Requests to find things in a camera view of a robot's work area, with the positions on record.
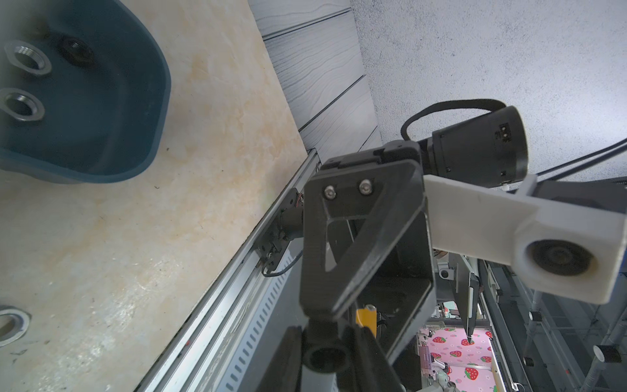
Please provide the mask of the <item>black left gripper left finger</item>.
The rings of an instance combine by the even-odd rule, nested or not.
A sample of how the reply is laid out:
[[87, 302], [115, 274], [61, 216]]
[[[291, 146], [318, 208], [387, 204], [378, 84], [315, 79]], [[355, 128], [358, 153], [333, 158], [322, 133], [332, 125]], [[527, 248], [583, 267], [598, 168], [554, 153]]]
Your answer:
[[301, 388], [303, 328], [289, 327], [269, 362], [258, 392], [298, 392]]

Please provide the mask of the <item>black hex nut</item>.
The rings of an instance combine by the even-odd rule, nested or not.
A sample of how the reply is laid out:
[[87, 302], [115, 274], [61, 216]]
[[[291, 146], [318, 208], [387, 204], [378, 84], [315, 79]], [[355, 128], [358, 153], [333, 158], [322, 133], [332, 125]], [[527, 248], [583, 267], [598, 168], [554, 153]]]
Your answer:
[[313, 372], [340, 373], [350, 367], [350, 352], [340, 340], [315, 341], [306, 336], [303, 342], [302, 361], [305, 367]]
[[93, 50], [80, 39], [64, 36], [58, 43], [57, 49], [71, 65], [90, 67], [96, 62]]

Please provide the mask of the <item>teal plastic storage box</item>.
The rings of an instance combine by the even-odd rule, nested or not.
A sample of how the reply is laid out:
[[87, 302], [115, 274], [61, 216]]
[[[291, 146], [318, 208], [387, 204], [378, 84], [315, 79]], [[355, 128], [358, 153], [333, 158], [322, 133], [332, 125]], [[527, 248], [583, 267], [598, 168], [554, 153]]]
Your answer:
[[[85, 42], [95, 64], [60, 55], [64, 36]], [[52, 62], [35, 77], [9, 64], [5, 42], [34, 44]], [[4, 1], [1, 89], [17, 88], [45, 107], [38, 122], [1, 111], [1, 168], [43, 181], [114, 183], [153, 162], [163, 133], [171, 75], [158, 44], [119, 1]]]

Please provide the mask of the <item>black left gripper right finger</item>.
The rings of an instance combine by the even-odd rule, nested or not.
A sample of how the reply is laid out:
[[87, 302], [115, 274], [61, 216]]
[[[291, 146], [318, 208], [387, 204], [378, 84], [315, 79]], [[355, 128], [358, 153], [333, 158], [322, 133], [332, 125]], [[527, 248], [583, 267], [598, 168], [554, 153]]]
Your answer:
[[354, 327], [350, 391], [405, 391], [368, 328]]

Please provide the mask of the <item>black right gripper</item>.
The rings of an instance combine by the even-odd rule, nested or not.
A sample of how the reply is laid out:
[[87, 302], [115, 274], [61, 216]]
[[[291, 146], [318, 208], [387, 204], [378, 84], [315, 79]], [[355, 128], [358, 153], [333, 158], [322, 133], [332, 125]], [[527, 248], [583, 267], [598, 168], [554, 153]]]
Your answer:
[[[424, 206], [421, 147], [393, 140], [322, 164], [305, 186], [300, 305], [318, 321], [336, 321], [364, 290]], [[328, 225], [362, 220], [334, 269], [326, 268]]]

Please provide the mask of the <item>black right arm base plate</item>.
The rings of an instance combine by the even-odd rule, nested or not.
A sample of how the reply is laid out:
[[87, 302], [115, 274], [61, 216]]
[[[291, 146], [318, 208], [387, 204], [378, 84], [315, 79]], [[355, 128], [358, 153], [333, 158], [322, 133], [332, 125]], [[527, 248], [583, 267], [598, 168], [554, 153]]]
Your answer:
[[253, 249], [260, 257], [262, 275], [266, 278], [279, 277], [287, 273], [300, 257], [297, 256], [281, 271], [276, 271], [290, 243], [294, 239], [304, 237], [304, 206], [301, 196], [297, 188], [289, 189], [279, 201], [277, 211], [270, 215], [269, 223], [253, 244]]

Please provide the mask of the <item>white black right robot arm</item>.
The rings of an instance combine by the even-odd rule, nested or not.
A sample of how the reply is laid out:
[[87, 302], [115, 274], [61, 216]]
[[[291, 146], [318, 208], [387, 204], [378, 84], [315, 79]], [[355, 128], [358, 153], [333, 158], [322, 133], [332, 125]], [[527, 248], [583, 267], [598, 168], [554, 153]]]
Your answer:
[[434, 175], [493, 188], [527, 172], [517, 109], [495, 100], [446, 101], [426, 114], [478, 109], [480, 116], [413, 141], [330, 158], [305, 186], [300, 305], [309, 317], [311, 361], [340, 356], [339, 325], [356, 303], [391, 315], [380, 347], [394, 361], [435, 304]]

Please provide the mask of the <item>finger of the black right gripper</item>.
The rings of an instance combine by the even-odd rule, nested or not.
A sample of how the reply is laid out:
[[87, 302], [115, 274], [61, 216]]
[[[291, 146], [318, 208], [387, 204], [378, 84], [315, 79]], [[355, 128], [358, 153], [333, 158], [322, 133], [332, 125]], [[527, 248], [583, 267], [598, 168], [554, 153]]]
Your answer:
[[429, 224], [426, 214], [420, 212], [357, 300], [359, 305], [374, 305], [385, 317], [377, 341], [390, 363], [429, 318], [434, 291]]

